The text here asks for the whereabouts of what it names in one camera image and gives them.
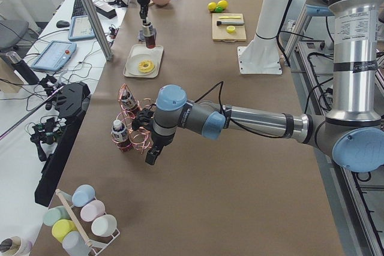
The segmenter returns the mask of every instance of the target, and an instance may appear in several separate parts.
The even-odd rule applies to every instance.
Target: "blue tablet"
[[[76,43],[68,41],[51,41],[31,68],[37,71],[58,71],[70,60],[76,46]]]
[[[85,15],[72,17],[68,40],[79,41],[92,38],[95,38],[95,32],[92,29],[88,16]]]

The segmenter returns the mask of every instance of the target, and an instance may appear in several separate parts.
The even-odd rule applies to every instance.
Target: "blue joint cap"
[[[219,112],[212,112],[208,116],[207,120],[204,123],[202,129],[202,135],[205,138],[216,140],[220,135],[221,130],[226,123],[226,118],[224,115],[221,115]]]
[[[333,16],[334,14],[326,6],[305,5],[309,16]]]
[[[332,150],[333,160],[353,172],[369,172],[384,164],[384,132],[366,127],[340,138]]]
[[[158,92],[156,106],[162,111],[175,111],[187,102],[187,94],[178,85],[165,85]]]

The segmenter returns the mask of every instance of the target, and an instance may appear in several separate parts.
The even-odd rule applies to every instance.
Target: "brown table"
[[[105,256],[343,255],[311,147],[235,130],[212,141],[178,129],[151,167],[138,151],[122,153],[110,141],[123,83],[138,99],[156,99],[159,88],[174,83],[194,100],[224,80],[223,103],[302,113],[289,69],[282,76],[240,75],[239,44],[212,41],[211,1],[218,0],[150,8],[164,46],[152,80],[122,75],[140,27],[139,8],[130,5],[58,188],[72,193],[88,183],[116,216],[121,235]],[[227,12],[244,14],[252,40],[262,0],[228,2]],[[207,99],[217,101],[217,91]],[[32,255],[66,253],[43,226]]]

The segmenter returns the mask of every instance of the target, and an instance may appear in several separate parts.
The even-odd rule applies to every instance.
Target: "pineapple ring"
[[[155,64],[150,60],[143,60],[139,62],[139,71],[141,73],[149,73],[155,69]]]

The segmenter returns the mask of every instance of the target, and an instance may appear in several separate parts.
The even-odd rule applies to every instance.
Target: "cutting board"
[[[221,19],[221,16],[240,16],[240,19]],[[246,41],[245,25],[235,26],[235,33],[228,33],[226,26],[217,26],[217,21],[244,22],[242,13],[212,13],[212,39],[214,41]]]

